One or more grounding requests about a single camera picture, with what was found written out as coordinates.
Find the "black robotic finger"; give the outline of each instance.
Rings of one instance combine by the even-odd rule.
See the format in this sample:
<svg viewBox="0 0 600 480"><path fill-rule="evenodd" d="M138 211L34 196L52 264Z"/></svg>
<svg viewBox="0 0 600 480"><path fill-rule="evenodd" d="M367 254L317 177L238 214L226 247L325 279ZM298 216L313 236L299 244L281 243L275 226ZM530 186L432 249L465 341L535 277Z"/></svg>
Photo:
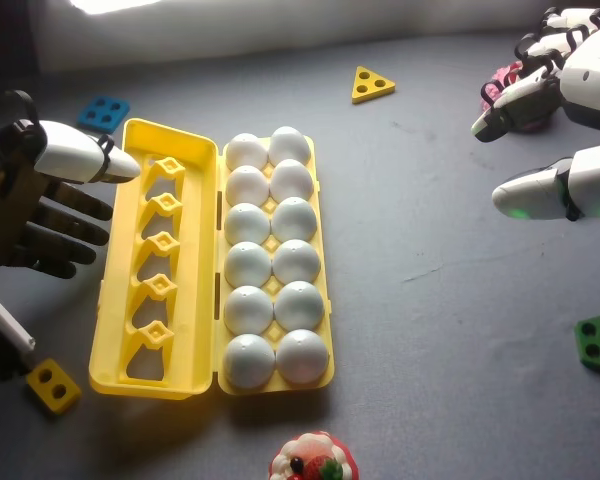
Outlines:
<svg viewBox="0 0 600 480"><path fill-rule="evenodd" d="M98 220L111 220L113 216L113 208L109 205L63 182L50 181L43 195Z"/></svg>
<svg viewBox="0 0 600 480"><path fill-rule="evenodd" d="M5 266L30 268L36 272L46 273L65 280L73 278L76 274L76 266L73 263L40 256L36 252L18 245L14 247L13 253Z"/></svg>
<svg viewBox="0 0 600 480"><path fill-rule="evenodd" d="M49 205L39 204L29 221L92 245L109 241L106 230Z"/></svg>
<svg viewBox="0 0 600 480"><path fill-rule="evenodd" d="M96 252L86 245L32 224L25 226L18 245L38 256L59 261L89 265L96 259Z"/></svg>

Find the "yellow plastic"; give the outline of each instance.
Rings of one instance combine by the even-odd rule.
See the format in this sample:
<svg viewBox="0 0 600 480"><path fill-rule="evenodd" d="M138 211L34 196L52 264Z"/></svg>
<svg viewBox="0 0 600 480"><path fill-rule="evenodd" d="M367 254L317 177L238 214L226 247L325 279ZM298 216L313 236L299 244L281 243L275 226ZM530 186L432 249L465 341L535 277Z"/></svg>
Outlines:
<svg viewBox="0 0 600 480"><path fill-rule="evenodd" d="M368 68L358 67L353 81L351 101L354 104L373 100L396 91L396 84Z"/></svg>
<svg viewBox="0 0 600 480"><path fill-rule="evenodd" d="M80 387L50 358L27 375L27 383L56 415L64 413L82 395Z"/></svg>
<svg viewBox="0 0 600 480"><path fill-rule="evenodd" d="M209 139L169 127L131 119L125 125L123 149L141 165L139 178L118 186L109 253L101 286L98 321L89 365L91 384L100 393L183 399L206 391L218 372L220 387L230 394L251 394L318 388L334 374L331 341L331 304L327 295L322 225L318 202L313 142L307 168L314 179L309 200L318 230L311 244L322 269L316 281L325 302L325 317L315 330L330 354L327 371L310 385L287 383L277 372L262 388L237 390L225 378L222 357L233 338L223 320L224 302L231 286L224 279L224 259L230 245L224 237L224 217L230 208L224 188L229 170ZM268 146L268 139L261 140ZM264 173L271 176L268 164ZM158 193L145 198L160 179L175 181L175 197ZM263 210L271 216L276 203L269 198ZM171 218L174 235L166 231L143 239L142 232L155 216ZM273 256L278 242L264 243ZM170 277L157 273L142 282L138 272L151 256L167 257ZM263 290L275 299L282 285L272 277ZM142 328L133 325L134 313L146 298L164 302L166 325L154 320ZM275 349L286 332L275 322L263 334ZM159 380L127 374L141 348L161 352L164 376Z"/></svg>

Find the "pink toy donut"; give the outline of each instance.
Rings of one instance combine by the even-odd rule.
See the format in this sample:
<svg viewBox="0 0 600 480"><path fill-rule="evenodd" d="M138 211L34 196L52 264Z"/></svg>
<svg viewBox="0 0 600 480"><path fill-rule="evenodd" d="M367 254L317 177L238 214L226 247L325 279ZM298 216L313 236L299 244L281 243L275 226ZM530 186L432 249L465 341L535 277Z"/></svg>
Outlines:
<svg viewBox="0 0 600 480"><path fill-rule="evenodd" d="M327 432L288 441L269 464L268 480L360 480L347 446Z"/></svg>

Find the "gray fabric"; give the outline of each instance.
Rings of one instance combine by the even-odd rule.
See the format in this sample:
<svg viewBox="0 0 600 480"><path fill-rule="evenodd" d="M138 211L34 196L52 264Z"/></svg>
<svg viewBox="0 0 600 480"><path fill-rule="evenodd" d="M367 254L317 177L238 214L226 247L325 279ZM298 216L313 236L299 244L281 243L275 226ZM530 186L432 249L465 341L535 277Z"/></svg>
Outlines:
<svg viewBox="0 0 600 480"><path fill-rule="evenodd" d="M600 480L600 376L572 327L600 314L600 221L524 222L507 177L600 142L562 112L483 145L479 88L518 36L463 36L108 70L20 82L73 123L96 94L223 145L292 125L313 137L336 376L317 392L182 402L94 393L88 361L105 250L73 281L0 271L0 301L82 386L48 421L0 386L0 479L264 479L291 436L333 432L364 480ZM355 68L397 83L353 106ZM85 187L112 201L114 189Z"/></svg>

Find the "white wall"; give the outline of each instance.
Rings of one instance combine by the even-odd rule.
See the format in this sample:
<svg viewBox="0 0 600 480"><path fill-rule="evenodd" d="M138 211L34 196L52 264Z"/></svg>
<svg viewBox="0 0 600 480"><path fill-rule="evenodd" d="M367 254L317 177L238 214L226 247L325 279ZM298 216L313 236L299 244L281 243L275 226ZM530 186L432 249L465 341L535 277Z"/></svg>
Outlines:
<svg viewBox="0 0 600 480"><path fill-rule="evenodd" d="M86 15L29 0L43 71L237 55L354 40L523 28L551 0L162 0Z"/></svg>

